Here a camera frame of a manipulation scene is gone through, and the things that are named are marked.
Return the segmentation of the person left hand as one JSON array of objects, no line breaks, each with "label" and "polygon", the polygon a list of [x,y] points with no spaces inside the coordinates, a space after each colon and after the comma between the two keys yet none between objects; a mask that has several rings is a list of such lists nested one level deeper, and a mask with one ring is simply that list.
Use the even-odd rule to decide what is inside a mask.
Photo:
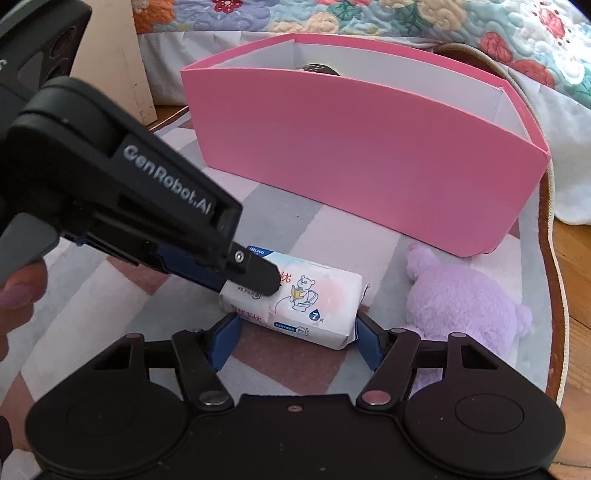
[{"label": "person left hand", "polygon": [[8,334],[26,324],[33,316],[34,304],[47,290],[48,271],[43,260],[12,274],[1,288],[1,359],[9,352]]}]

